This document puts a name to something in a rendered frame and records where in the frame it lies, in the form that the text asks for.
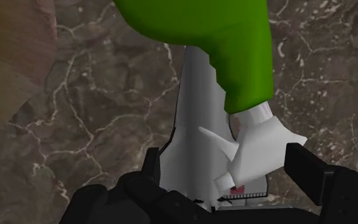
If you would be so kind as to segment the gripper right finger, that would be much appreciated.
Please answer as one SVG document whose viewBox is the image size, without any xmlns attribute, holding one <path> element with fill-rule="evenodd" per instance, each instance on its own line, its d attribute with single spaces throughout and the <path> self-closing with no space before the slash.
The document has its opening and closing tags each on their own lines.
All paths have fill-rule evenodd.
<svg viewBox="0 0 358 224">
<path fill-rule="evenodd" d="M 329 165 L 298 143 L 288 143 L 286 174 L 322 209 L 317 224 L 358 224 L 358 172 Z"/>
</svg>

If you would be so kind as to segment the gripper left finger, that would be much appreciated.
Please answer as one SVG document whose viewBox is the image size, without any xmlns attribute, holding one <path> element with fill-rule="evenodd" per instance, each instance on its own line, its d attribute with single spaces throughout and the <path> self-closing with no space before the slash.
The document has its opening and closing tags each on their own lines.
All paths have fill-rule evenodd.
<svg viewBox="0 0 358 224">
<path fill-rule="evenodd" d="M 167 195 L 159 187 L 160 152 L 150 148 L 140 171 L 122 175 L 117 185 L 86 185 L 75 191 L 59 224 L 181 224 L 158 205 Z"/>
</svg>

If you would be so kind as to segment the white and green space shuttle toy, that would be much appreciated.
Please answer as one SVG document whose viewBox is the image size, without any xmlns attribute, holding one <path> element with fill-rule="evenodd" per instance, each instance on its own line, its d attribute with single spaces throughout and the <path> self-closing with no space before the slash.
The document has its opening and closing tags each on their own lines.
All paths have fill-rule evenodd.
<svg viewBox="0 0 358 224">
<path fill-rule="evenodd" d="M 268 195 L 287 143 L 306 137 L 273 115 L 267 0 L 114 0 L 140 34 L 185 46 L 174 130 L 160 152 L 161 187 L 208 211 Z"/>
</svg>

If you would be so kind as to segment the reddish brown rounded object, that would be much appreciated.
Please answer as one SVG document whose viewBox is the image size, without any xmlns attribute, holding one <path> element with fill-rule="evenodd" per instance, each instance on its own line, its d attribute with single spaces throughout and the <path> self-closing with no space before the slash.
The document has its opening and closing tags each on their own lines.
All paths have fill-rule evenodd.
<svg viewBox="0 0 358 224">
<path fill-rule="evenodd" d="M 54 0 L 0 0 L 0 128 L 41 89 L 56 52 Z"/>
</svg>

